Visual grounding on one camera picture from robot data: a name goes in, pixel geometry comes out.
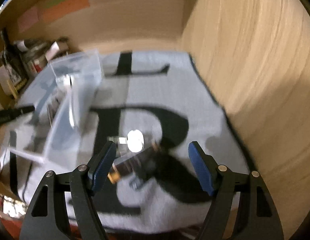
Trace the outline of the clear plastic storage bin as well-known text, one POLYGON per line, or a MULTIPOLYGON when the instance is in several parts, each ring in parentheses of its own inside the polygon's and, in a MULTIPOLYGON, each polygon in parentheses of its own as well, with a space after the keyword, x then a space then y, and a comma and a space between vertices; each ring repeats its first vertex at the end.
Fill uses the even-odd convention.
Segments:
POLYGON ((39 164, 50 162, 73 170, 102 78, 96 49, 50 61, 19 102, 34 105, 35 111, 9 124, 4 149, 39 164))

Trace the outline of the silver keys with white cap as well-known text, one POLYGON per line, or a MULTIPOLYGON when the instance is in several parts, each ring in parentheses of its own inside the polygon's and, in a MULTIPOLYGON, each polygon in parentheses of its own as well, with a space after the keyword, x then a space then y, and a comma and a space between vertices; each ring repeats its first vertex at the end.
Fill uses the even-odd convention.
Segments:
POLYGON ((145 143, 144 136, 138 129, 129 131, 126 137, 107 137, 107 140, 116 144, 119 155, 138 153, 143 150, 145 143))

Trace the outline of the dark wine bottle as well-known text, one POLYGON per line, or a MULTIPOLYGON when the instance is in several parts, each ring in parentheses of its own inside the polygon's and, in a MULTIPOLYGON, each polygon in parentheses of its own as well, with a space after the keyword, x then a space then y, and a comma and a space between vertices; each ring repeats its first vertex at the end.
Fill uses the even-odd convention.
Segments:
POLYGON ((4 44, 2 59, 16 91, 20 92, 27 84, 29 76, 24 68, 19 50, 9 40, 6 28, 0 31, 0 36, 4 44))

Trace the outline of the stack of books and papers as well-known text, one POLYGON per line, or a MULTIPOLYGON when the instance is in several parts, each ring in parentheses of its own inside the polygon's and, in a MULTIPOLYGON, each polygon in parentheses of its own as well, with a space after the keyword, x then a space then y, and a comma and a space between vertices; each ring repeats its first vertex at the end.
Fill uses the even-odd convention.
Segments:
POLYGON ((31 77, 37 76, 47 66, 49 61, 45 58, 45 53, 55 41, 59 43, 60 52, 52 60, 68 55, 70 48, 68 46, 69 38, 67 37, 60 37, 53 41, 31 38, 13 43, 19 50, 26 71, 31 77))

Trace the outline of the grey mat with black letters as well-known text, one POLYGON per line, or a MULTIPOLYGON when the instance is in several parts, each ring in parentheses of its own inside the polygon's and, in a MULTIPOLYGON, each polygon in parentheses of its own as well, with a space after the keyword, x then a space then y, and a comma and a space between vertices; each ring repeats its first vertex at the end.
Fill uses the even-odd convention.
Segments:
POLYGON ((199 142, 206 153, 234 172, 248 173, 243 147, 224 110, 214 99, 187 53, 135 51, 101 55, 104 77, 86 120, 82 138, 70 138, 68 125, 60 141, 64 149, 42 163, 9 151, 2 153, 2 180, 29 203, 47 170, 69 172, 97 154, 109 137, 142 132, 145 143, 168 150, 155 175, 139 189, 134 174, 118 183, 107 181, 94 196, 94 206, 107 230, 160 233, 200 224, 210 207, 188 158, 188 145, 199 142))

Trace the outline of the pink sticky paper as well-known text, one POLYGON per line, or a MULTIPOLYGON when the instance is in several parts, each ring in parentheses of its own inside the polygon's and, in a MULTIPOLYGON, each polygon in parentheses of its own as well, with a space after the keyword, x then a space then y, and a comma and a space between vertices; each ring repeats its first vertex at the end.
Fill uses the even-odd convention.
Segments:
POLYGON ((28 9, 26 12, 24 12, 24 14, 18 18, 17 24, 18 24, 19 33, 22 33, 28 30, 38 21, 39 21, 38 7, 33 6, 30 9, 28 9))

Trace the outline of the orange sticky paper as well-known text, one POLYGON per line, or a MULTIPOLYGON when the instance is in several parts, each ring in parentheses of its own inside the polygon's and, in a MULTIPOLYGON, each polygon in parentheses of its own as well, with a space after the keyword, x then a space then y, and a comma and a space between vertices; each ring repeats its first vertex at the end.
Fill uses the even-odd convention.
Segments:
POLYGON ((40 10, 39 19, 45 23, 50 23, 88 7, 90 7, 89 0, 65 0, 48 9, 40 10))

